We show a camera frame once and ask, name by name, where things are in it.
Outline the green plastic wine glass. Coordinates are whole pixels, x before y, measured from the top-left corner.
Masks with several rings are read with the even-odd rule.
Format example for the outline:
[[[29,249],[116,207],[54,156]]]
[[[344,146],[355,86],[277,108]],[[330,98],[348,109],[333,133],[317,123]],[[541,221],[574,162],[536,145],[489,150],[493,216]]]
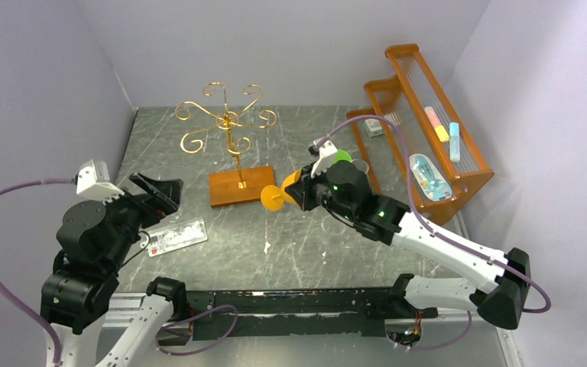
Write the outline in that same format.
[[[338,149],[336,152],[336,156],[334,158],[334,163],[340,162],[340,161],[348,161],[351,162],[353,160],[352,156],[350,155],[350,153],[348,153],[347,151],[344,151],[342,149]]]

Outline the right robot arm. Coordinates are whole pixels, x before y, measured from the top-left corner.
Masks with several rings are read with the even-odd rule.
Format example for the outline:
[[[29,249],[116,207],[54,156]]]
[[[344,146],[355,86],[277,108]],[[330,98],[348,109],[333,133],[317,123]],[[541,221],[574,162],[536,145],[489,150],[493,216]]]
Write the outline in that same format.
[[[366,174],[348,161],[316,176],[312,168],[305,166],[283,185],[303,211],[322,207],[363,237],[416,252],[458,275],[401,275],[389,297],[394,314],[469,310],[496,327],[517,329],[530,290],[530,257],[525,251],[488,248],[439,227],[401,201],[374,193]]]

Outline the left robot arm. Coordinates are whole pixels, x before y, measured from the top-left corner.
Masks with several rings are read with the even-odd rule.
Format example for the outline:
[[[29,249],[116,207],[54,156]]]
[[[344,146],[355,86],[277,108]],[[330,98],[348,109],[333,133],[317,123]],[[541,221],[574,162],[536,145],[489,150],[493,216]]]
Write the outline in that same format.
[[[84,200],[62,218],[56,235],[61,250],[41,288],[48,366],[130,366],[164,322],[190,315],[185,284],[158,277],[121,339],[101,362],[96,360],[99,333],[131,246],[146,228],[179,209],[183,189],[181,179],[152,180],[136,173],[130,180],[143,192],[132,195],[108,178],[89,165],[73,178]]]

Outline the orange plastic wine glass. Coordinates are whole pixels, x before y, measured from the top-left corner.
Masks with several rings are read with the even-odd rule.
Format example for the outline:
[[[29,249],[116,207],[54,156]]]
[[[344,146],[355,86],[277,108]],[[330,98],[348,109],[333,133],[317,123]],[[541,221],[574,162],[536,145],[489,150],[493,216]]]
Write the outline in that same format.
[[[296,205],[295,199],[285,189],[290,185],[296,183],[300,179],[301,170],[294,171],[289,174],[278,187],[275,185],[267,185],[261,191],[260,200],[262,206],[272,212],[277,212],[282,209],[285,203]]]

